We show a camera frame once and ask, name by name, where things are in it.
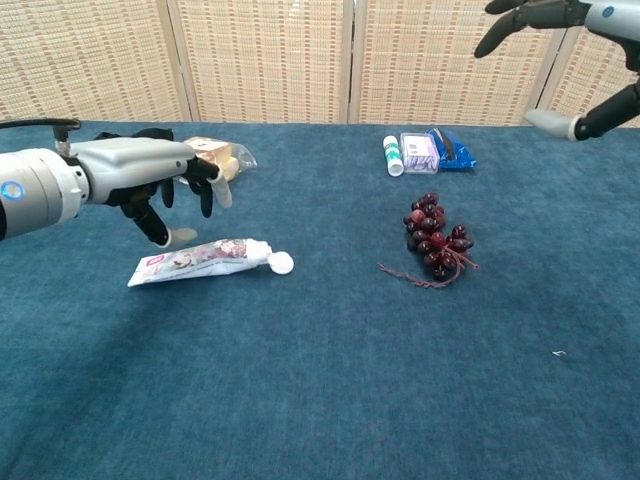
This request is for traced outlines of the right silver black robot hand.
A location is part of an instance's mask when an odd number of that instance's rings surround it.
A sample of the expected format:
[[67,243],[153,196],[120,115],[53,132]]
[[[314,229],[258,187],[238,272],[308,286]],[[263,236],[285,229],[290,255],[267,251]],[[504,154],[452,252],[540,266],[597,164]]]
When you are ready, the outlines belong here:
[[[637,1],[491,1],[484,11],[499,19],[475,47],[477,59],[491,54],[508,36],[526,27],[540,30],[582,26],[620,46],[626,69],[639,72]],[[584,115],[567,117],[533,109],[525,119],[554,138],[584,141],[599,138],[638,116],[639,83],[635,81]]]

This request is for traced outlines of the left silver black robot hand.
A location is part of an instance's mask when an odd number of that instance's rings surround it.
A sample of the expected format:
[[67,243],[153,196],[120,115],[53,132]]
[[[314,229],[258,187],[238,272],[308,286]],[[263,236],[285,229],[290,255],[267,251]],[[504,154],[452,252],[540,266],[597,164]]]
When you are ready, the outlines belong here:
[[186,180],[199,197],[204,217],[212,215],[213,204],[232,205],[232,194],[223,171],[202,158],[190,145],[176,141],[163,129],[146,129],[140,135],[102,135],[97,139],[74,142],[70,158],[83,169],[89,183],[87,201],[118,207],[146,238],[168,249],[192,241],[192,228],[172,229],[151,205],[161,193],[165,207],[174,202],[174,179]]

